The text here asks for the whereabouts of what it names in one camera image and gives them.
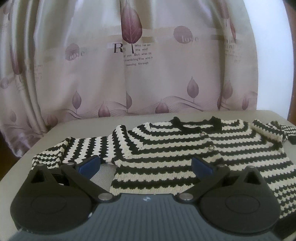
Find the curtain fold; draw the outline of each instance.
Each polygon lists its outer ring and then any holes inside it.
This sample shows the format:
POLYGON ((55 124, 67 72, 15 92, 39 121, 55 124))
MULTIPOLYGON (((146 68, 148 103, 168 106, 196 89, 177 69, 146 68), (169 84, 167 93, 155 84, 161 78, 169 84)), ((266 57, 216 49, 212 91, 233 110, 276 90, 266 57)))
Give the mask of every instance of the curtain fold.
POLYGON ((0 130, 16 156, 70 120, 257 105, 243 0, 9 0, 0 47, 0 130))

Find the gray ribbed plate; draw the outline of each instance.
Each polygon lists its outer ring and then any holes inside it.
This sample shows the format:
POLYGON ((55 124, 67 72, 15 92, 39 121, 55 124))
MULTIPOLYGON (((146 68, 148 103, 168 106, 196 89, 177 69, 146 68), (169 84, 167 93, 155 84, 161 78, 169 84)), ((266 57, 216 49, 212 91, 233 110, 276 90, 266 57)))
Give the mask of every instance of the gray ribbed plate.
POLYGON ((180 204, 172 195, 122 194, 100 204, 80 227, 57 235, 19 231, 11 241, 280 241, 271 232, 253 237, 225 234, 214 229, 196 208, 180 204))

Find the gray table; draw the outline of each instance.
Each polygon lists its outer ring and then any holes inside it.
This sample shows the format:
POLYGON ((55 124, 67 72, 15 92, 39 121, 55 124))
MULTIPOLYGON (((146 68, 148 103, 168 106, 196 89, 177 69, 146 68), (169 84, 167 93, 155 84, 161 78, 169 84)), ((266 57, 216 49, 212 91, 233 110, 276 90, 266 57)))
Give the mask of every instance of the gray table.
MULTIPOLYGON (((182 121, 201 121, 216 116, 224 120, 242 119, 252 122, 259 119, 264 123, 278 121, 281 124, 292 125, 287 120, 272 111, 227 111, 227 112, 197 112, 190 114, 159 114, 141 116, 123 116, 115 118, 96 118, 87 120, 75 120, 62 123, 54 127, 45 137, 38 141, 6 174, 0 181, 0 240, 8 240, 17 230, 10 216, 10 204, 26 179, 32 165, 32 158, 39 152, 54 146, 66 137, 88 138, 109 135, 117 125, 123 124, 127 129, 132 129, 145 122, 169 121, 178 116, 182 121)), ((284 143, 287 156, 296 164, 296 148, 288 141, 284 143)), ((108 189, 111 184, 115 166, 104 165, 92 179, 101 187, 108 189)), ((286 241, 293 240, 296 233, 286 241)))

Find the striped sweater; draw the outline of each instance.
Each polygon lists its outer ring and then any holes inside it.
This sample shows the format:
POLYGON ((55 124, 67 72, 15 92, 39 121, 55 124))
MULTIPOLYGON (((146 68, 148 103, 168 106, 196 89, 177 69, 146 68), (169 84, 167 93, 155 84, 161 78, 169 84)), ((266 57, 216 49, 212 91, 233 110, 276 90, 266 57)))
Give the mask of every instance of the striped sweater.
POLYGON ((199 182, 191 170, 193 155, 231 170, 253 165, 274 191, 281 205, 281 220, 291 225, 291 218, 296 220, 296 169, 283 150, 282 142, 287 139, 296 144, 296 128, 278 122, 263 124, 255 120, 250 124, 212 117, 184 123, 175 117, 169 122, 144 123, 129 131, 120 125, 107 137, 66 138, 36 155, 33 167, 44 163, 55 168, 99 155, 104 163, 117 165, 110 189, 117 195, 177 194, 187 190, 199 182))

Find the silver screw head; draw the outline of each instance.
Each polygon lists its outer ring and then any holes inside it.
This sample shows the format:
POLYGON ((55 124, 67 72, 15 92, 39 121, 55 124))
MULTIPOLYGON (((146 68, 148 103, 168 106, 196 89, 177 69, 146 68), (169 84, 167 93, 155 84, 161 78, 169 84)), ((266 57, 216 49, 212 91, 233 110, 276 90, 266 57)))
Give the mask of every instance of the silver screw head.
POLYGON ((113 198, 113 195, 111 193, 101 193, 98 198, 101 201, 109 201, 113 198))
POLYGON ((193 199, 193 195, 190 194, 190 193, 181 193, 181 194, 179 195, 179 198, 180 198, 181 200, 183 200, 183 201, 190 201, 190 200, 193 199))

